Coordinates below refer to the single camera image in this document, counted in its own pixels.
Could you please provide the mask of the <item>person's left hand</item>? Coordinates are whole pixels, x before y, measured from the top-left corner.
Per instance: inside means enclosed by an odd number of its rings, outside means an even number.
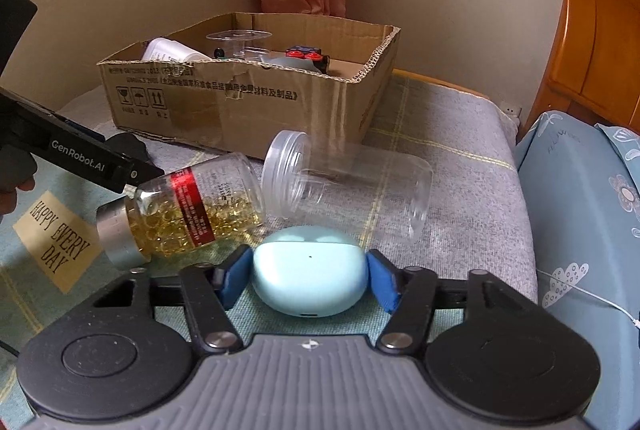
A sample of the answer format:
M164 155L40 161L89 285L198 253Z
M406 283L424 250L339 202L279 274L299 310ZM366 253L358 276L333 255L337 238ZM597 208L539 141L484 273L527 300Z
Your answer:
M17 204L17 194L19 192L30 192L35 187L35 179L29 178L25 182L12 188L9 192L0 193L0 216L5 216L13 212Z

